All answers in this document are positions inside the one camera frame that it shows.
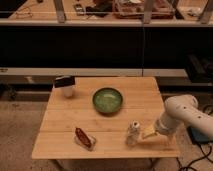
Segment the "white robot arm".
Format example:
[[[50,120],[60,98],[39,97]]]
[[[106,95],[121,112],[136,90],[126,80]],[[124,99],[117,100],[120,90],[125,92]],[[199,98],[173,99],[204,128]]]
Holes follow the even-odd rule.
[[[198,101],[193,95],[169,97],[164,101],[164,111],[149,127],[142,131],[142,138],[156,135],[171,136],[180,123],[187,123],[213,140],[213,117],[198,110]]]

